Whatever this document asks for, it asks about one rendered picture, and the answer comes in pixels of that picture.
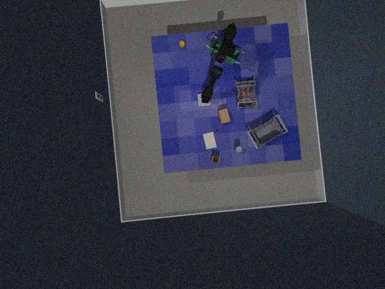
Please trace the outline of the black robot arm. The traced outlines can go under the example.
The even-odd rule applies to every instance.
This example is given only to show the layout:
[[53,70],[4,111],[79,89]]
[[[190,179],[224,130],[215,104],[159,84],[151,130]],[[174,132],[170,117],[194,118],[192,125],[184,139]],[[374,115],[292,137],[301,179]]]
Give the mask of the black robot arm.
[[[213,62],[213,65],[217,60],[225,62],[227,55],[231,57],[234,54],[236,46],[235,45],[230,46],[230,43],[232,42],[233,38],[235,38],[236,33],[237,31],[234,23],[228,25],[228,27],[224,29],[225,35],[223,39],[223,47],[221,48],[221,52],[219,53],[218,58]],[[220,68],[218,66],[215,66],[215,65],[213,66],[213,65],[211,68],[211,74],[210,74],[211,80],[209,82],[209,85],[205,88],[204,91],[202,91],[202,95],[201,95],[202,103],[208,104],[210,102],[211,97],[213,95],[212,93],[213,86],[216,80],[218,80],[220,76],[222,76],[225,68],[225,65],[224,65],[224,68]]]

